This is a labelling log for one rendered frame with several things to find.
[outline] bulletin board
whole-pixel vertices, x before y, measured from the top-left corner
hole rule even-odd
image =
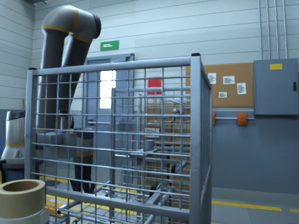
[[[213,87],[213,107],[254,107],[253,63],[204,65],[204,68]],[[186,67],[186,75],[190,75],[190,67]]]

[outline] electrical cabinet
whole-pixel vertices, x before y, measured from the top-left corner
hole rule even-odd
[[[298,60],[256,60],[253,63],[254,114],[298,115]]]

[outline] green exit sign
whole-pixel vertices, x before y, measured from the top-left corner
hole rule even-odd
[[[101,43],[101,50],[118,49],[118,48],[119,48],[119,40]]]

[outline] wire mesh panel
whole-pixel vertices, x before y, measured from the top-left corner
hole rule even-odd
[[[27,89],[25,178],[47,183],[50,223],[210,223],[212,88],[199,56],[31,70]]]

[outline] masking tape roll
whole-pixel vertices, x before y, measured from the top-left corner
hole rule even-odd
[[[17,180],[0,185],[0,218],[23,218],[46,205],[46,184],[40,180]]]

